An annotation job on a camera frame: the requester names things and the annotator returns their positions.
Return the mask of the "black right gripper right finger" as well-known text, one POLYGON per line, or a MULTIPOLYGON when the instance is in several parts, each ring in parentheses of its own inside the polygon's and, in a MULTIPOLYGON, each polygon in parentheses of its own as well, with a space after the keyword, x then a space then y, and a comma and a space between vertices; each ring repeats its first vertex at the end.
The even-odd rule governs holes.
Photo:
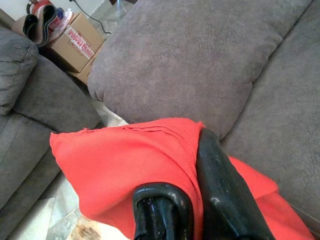
POLYGON ((262 212, 217 136, 200 131, 197 181, 203 202, 204 240, 273 240, 262 212))

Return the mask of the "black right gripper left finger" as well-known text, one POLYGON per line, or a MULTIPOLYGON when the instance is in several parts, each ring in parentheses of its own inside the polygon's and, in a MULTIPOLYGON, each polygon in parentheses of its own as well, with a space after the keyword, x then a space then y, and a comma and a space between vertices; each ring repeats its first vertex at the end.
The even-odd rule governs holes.
POLYGON ((135 240, 192 240, 194 213, 189 196, 169 183, 148 183, 132 196, 135 240))

